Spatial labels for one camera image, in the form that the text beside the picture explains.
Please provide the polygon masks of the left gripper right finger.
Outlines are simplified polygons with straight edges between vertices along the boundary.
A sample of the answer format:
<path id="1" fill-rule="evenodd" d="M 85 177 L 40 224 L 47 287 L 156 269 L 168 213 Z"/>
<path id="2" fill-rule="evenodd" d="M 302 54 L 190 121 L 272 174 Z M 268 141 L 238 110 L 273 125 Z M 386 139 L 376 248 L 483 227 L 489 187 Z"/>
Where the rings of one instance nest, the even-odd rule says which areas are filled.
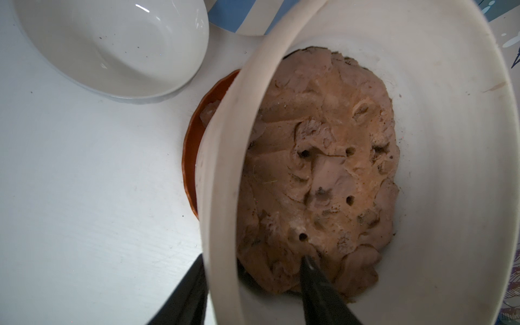
<path id="1" fill-rule="evenodd" d="M 362 325 L 308 255 L 301 259 L 300 285 L 306 324 Z"/>

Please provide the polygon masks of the brown pot saucer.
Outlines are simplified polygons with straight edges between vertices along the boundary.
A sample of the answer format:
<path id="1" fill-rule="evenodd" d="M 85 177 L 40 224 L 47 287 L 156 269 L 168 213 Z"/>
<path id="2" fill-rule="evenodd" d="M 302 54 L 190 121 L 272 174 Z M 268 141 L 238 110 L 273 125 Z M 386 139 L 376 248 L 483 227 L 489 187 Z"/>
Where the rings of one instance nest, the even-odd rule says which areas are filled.
<path id="1" fill-rule="evenodd" d="M 200 115 L 207 104 L 222 100 L 228 91 L 229 87 L 235 80 L 236 76 L 240 72 L 237 69 L 220 79 L 202 98 L 194 111 L 190 123 L 187 128 L 187 132 L 184 138 L 182 159 L 181 159 L 181 170 L 184 181 L 184 189 L 191 210 L 196 218 L 199 218 L 197 212 L 196 203 L 196 185 L 195 185 L 195 169 L 196 169 L 196 158 L 199 151 L 199 146 L 203 138 L 206 127 L 204 126 Z"/>

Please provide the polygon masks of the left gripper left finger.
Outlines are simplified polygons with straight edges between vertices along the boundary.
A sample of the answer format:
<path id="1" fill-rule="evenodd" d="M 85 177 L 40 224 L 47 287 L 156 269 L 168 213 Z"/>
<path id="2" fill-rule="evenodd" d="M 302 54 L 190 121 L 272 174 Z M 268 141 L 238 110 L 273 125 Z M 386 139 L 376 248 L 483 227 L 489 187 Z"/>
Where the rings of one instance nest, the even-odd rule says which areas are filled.
<path id="1" fill-rule="evenodd" d="M 209 288 L 200 254 L 149 325 L 204 324 Z"/>

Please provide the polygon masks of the white oval bowl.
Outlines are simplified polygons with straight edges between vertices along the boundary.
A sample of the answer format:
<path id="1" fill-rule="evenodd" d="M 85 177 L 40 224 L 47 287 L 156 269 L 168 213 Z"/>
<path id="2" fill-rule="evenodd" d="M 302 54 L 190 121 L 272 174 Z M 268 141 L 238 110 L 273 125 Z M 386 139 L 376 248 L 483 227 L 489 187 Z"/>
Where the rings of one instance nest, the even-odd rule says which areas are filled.
<path id="1" fill-rule="evenodd" d="M 179 91 L 199 71 L 209 44 L 203 1 L 14 1 L 13 9 L 55 69 L 119 100 Z"/>

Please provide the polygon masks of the white ceramic pot with soil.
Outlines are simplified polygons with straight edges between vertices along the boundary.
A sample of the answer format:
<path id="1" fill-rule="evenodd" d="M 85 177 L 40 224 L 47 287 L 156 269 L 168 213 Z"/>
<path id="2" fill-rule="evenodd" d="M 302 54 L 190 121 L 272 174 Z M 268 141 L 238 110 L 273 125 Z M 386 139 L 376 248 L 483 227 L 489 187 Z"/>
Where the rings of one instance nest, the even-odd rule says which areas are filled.
<path id="1" fill-rule="evenodd" d="M 473 1 L 299 1 L 200 143 L 218 324 L 304 324 L 303 256 L 363 324 L 493 324 L 519 231 L 519 115 Z"/>

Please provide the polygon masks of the blue striped plate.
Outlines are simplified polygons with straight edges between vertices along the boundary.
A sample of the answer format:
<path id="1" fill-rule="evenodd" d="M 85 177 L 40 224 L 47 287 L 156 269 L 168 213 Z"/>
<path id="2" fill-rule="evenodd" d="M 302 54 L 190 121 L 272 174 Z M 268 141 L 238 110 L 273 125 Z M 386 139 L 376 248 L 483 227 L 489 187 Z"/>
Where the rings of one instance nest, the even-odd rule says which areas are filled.
<path id="1" fill-rule="evenodd" d="M 299 0 L 205 0 L 209 21 L 244 36 L 264 36 Z"/>

